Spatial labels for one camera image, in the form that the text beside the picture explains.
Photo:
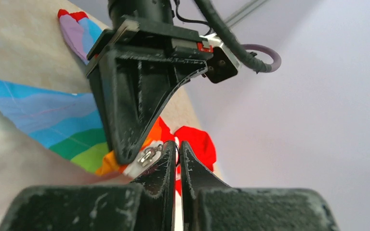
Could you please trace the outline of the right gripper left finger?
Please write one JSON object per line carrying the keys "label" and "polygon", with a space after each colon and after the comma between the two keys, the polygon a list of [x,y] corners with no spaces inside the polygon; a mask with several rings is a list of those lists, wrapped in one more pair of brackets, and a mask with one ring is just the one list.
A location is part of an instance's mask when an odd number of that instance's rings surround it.
{"label": "right gripper left finger", "polygon": [[10,204],[0,231],[172,231],[176,143],[128,184],[31,186]]}

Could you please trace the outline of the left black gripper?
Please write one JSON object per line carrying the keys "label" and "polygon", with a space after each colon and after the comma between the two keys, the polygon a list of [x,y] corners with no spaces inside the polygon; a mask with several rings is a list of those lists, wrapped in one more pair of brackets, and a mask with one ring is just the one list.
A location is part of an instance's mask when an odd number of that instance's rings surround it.
{"label": "left black gripper", "polygon": [[207,72],[213,48],[199,32],[173,24],[169,0],[110,0],[112,28],[87,58],[109,148],[132,163],[174,93]]}

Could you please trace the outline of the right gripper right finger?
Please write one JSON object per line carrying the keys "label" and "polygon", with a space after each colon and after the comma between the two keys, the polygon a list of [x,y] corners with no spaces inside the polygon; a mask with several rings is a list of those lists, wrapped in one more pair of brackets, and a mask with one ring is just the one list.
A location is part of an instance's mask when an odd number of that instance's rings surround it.
{"label": "right gripper right finger", "polygon": [[337,231],[324,198],[302,188],[234,188],[181,143],[180,168],[186,231]]}

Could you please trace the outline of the rainbow white red hooded jacket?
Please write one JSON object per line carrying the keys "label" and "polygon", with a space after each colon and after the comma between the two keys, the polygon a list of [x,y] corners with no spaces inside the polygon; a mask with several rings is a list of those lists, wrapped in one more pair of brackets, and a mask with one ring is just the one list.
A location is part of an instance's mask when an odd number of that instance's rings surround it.
{"label": "rainbow white red hooded jacket", "polygon": [[[85,12],[57,14],[68,46],[87,64],[85,57],[99,38],[101,28]],[[0,80],[0,111],[15,126],[43,147],[97,176],[119,173],[134,178],[145,167],[118,165],[107,143],[92,93],[69,94]],[[142,148],[156,148],[165,141],[188,141],[196,157],[214,171],[216,150],[207,132],[182,126],[170,131],[158,117]]]}

